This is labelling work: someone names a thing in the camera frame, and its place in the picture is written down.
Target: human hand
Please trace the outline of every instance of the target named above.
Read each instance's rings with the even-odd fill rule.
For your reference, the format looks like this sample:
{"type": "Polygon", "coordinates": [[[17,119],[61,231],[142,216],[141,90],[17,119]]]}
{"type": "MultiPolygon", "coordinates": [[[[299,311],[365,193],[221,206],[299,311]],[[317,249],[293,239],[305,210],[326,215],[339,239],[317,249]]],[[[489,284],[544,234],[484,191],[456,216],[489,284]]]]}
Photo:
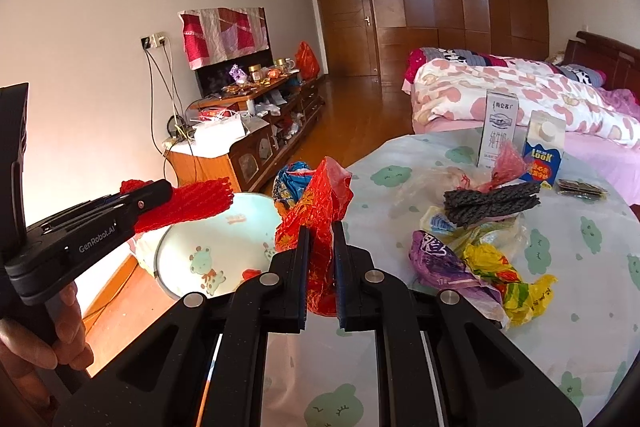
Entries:
{"type": "Polygon", "coordinates": [[[55,369],[62,364],[82,371],[94,363],[94,353],[84,337],[77,292],[76,283],[60,292],[63,306],[56,320],[58,340],[53,346],[11,319],[0,320],[0,362],[22,396],[41,413],[49,408],[50,393],[36,367],[55,369]]]}

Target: carton cap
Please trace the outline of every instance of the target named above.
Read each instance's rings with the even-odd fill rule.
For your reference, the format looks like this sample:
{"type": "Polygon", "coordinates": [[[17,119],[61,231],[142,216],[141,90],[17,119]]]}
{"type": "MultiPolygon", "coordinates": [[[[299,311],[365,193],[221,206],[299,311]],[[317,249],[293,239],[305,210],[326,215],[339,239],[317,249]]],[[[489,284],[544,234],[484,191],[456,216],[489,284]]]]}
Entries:
{"type": "Polygon", "coordinates": [[[553,125],[549,121],[545,121],[540,126],[540,137],[544,141],[551,142],[556,137],[556,132],[557,131],[558,130],[556,129],[555,125],[553,125]]]}

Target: wooden door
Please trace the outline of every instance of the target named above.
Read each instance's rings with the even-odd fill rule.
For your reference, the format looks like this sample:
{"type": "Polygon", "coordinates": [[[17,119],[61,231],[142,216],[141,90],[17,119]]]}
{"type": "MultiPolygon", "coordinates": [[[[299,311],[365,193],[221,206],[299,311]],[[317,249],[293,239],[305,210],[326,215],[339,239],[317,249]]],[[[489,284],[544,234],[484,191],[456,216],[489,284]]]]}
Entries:
{"type": "Polygon", "coordinates": [[[377,76],[371,0],[318,0],[329,74],[377,76]]]}

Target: round table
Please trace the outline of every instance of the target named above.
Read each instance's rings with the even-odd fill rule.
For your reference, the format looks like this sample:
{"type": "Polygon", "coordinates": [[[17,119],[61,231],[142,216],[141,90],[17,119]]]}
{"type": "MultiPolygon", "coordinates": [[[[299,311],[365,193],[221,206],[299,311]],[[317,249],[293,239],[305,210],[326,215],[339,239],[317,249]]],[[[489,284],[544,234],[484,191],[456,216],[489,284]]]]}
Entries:
{"type": "MultiPolygon", "coordinates": [[[[436,202],[412,204],[393,218],[390,209],[412,176],[475,165],[480,131],[400,137],[351,166],[354,198],[343,221],[347,242],[368,250],[378,269],[422,289],[415,284],[408,249],[420,218],[436,202]]],[[[523,139],[519,128],[516,147],[523,139]]],[[[606,201],[587,202],[543,190],[542,204],[525,212],[529,240],[513,265],[526,282],[543,273],[558,282],[545,314],[506,334],[575,403],[587,425],[640,349],[640,223],[580,160],[565,155],[559,178],[580,179],[610,193],[606,201]]],[[[301,335],[270,335],[263,404],[268,427],[377,425],[373,333],[345,333],[337,319],[308,314],[301,335]],[[363,412],[337,415],[343,406],[363,412]]]]}

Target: orange plastic bag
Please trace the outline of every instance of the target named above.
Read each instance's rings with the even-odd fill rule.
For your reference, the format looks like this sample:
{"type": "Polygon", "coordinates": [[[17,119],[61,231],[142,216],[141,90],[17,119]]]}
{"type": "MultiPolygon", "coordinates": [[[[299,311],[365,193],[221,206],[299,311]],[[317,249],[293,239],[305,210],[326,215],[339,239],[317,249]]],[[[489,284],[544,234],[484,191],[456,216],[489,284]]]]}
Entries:
{"type": "Polygon", "coordinates": [[[301,226],[311,229],[314,241],[309,258],[306,307],[309,311],[335,317],[333,221],[341,221],[353,198],[349,188],[351,173],[325,157],[308,184],[305,193],[276,229],[276,251],[286,251],[298,244],[301,226]]]}
{"type": "Polygon", "coordinates": [[[296,67],[300,70],[302,80],[312,80],[320,73],[320,64],[318,64],[311,46],[305,41],[300,42],[296,53],[296,67]]]}

